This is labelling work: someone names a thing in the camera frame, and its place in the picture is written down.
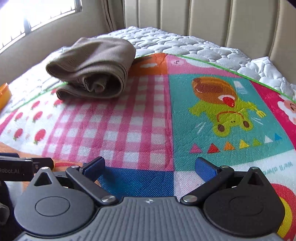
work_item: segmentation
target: yellow triangle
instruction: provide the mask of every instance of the yellow triangle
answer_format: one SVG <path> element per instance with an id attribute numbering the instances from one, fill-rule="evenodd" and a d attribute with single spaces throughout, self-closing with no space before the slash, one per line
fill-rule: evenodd
<path id="1" fill-rule="evenodd" d="M 250 145 L 248 145 L 246 142 L 244 142 L 242 139 L 240 140 L 239 142 L 239 148 L 242 149 L 242 148 L 246 148 L 246 147 L 249 147 Z"/>
<path id="2" fill-rule="evenodd" d="M 235 147 L 229 141 L 227 141 L 223 150 L 235 150 Z"/>

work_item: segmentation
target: blue gripper pad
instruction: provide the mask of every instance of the blue gripper pad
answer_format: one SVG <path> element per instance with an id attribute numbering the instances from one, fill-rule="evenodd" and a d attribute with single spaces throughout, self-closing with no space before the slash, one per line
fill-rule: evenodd
<path id="1" fill-rule="evenodd" d="M 96 181 L 105 170 L 105 159 L 101 156 L 93 159 L 80 168 L 80 172 L 93 182 Z"/>
<path id="2" fill-rule="evenodd" d="M 207 163 L 207 162 L 208 161 L 205 162 L 205 160 L 203 160 L 201 158 L 197 158 L 195 160 L 195 172 L 205 182 L 212 179 L 213 177 L 215 177 L 218 174 L 217 170 L 212 167 L 214 165 L 211 163 Z"/>

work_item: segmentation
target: pink checkered pattern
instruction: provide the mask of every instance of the pink checkered pattern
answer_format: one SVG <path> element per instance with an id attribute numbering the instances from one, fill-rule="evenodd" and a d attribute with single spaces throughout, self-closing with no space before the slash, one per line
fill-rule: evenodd
<path id="1" fill-rule="evenodd" d="M 103 156 L 109 167 L 173 171 L 168 76 L 129 78 L 119 99 L 68 104 L 42 155 L 71 162 Z"/>

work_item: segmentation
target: blue square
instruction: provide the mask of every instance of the blue square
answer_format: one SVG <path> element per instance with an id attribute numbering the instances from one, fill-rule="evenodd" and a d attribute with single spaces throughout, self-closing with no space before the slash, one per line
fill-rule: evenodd
<path id="1" fill-rule="evenodd" d="M 118 199 L 124 196 L 173 196 L 173 172 L 106 167 L 99 182 Z"/>

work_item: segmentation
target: blue triangle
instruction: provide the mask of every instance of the blue triangle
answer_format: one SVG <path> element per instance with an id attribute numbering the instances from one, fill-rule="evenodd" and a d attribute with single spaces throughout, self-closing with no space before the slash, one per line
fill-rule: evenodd
<path id="1" fill-rule="evenodd" d="M 280 139 L 282 139 L 282 138 L 277 133 L 274 133 L 274 140 L 278 141 Z"/>

